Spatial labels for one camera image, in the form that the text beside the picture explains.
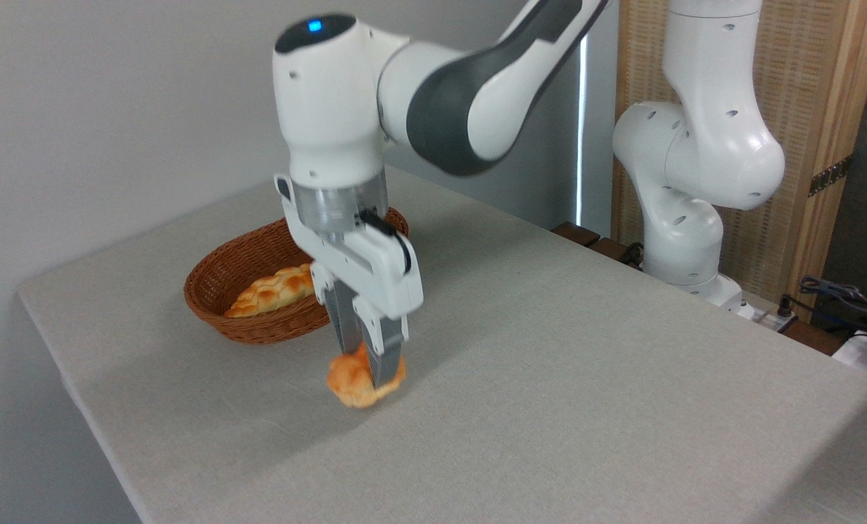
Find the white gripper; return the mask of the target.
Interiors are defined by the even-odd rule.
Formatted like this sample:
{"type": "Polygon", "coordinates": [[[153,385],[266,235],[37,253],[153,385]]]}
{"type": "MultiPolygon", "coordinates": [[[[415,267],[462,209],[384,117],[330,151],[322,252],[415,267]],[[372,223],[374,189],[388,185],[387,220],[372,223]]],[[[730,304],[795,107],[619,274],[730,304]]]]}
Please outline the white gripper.
{"type": "Polygon", "coordinates": [[[285,213],[294,242],[313,259],[314,295],[327,309],[341,352],[354,354],[364,341],[373,387],[380,389],[395,378],[409,338],[406,315],[423,304],[424,292],[410,239],[376,213],[359,216],[356,229],[331,241],[308,229],[297,212],[285,213]]]}

